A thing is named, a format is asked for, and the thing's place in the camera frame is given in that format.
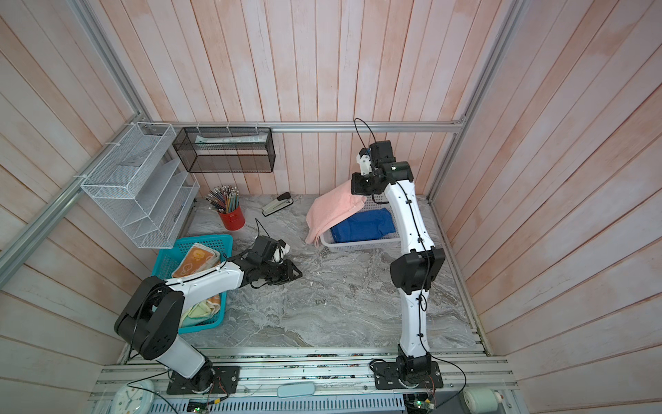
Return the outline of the blue towel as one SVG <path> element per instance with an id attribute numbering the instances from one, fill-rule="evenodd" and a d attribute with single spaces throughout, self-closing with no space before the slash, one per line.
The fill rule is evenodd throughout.
<path id="1" fill-rule="evenodd" d="M 391 212 L 386 209 L 358 212 L 331 228 L 336 243 L 372 241 L 396 231 Z"/>

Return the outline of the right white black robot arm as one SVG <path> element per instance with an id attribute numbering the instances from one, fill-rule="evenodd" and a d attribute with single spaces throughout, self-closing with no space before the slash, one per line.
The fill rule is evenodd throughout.
<path id="1" fill-rule="evenodd" d="M 427 336 L 429 291 L 446 260 L 427 232 L 410 165 L 398 161 L 389 141 L 376 141 L 358 155 L 360 172 L 352 176 L 354 195 L 383 195 L 400 236 L 401 256 L 390 266 L 391 281 L 400 294 L 402 332 L 395 368 L 405 386 L 432 377 L 433 357 Z"/>

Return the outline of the pink towel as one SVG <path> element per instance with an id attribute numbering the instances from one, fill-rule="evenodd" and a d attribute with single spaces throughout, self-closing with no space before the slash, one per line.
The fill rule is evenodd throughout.
<path id="1" fill-rule="evenodd" d="M 366 199 L 352 193 L 351 180 L 318 197 L 306 216 L 309 233 L 305 242 L 317 246 L 324 232 L 359 212 Z"/>

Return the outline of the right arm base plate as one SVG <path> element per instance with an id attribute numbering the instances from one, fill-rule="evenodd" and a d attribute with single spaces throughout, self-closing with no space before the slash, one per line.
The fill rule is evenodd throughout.
<path id="1" fill-rule="evenodd" d="M 415 374 L 413 379 L 409 381 L 403 379 L 396 362 L 374 359 L 369 362 L 368 367 L 373 373 L 375 387 L 378 390 L 423 388 L 434 390 L 441 389 L 444 386 L 441 369 L 437 362 L 432 362 L 429 374 Z"/>

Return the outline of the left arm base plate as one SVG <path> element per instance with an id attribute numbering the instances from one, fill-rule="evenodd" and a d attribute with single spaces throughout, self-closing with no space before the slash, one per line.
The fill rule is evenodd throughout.
<path id="1" fill-rule="evenodd" d="M 167 386 L 168 395 L 204 394 L 216 392 L 232 394 L 236 392 L 240 379 L 239 366 L 212 366 L 205 364 L 198 374 L 186 379 L 172 372 Z"/>

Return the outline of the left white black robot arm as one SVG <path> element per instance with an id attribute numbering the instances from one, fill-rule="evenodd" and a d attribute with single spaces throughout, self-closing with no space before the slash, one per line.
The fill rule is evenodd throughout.
<path id="1" fill-rule="evenodd" d="M 303 276 L 285 257 L 287 244 L 258 236 L 238 255 L 181 278 L 144 279 L 120 313 L 114 331 L 143 359 L 156 361 L 172 372 L 171 393 L 204 393 L 221 385 L 211 360 L 179 335 L 184 314 L 215 295 L 262 280 L 282 285 Z"/>

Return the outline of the white plastic basket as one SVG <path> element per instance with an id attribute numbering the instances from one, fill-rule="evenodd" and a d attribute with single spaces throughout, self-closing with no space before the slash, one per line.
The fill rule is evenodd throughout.
<path id="1" fill-rule="evenodd" d="M 375 200 L 372 200 L 371 197 L 367 197 L 363 208 L 358 211 L 358 214 L 364 213 L 366 211 L 382 209 L 385 209 L 390 214 L 392 214 L 391 207 L 389 206 L 386 196 L 384 194 L 379 194 L 375 196 Z M 395 231 L 389 234 L 384 234 L 379 239 L 337 243 L 333 238 L 332 231 L 329 229 L 320 236 L 320 242 L 323 246 L 327 247 L 332 252 L 355 251 L 375 248 L 400 248 L 400 235 L 398 234 L 396 219 L 392 217 L 391 220 L 393 222 Z"/>

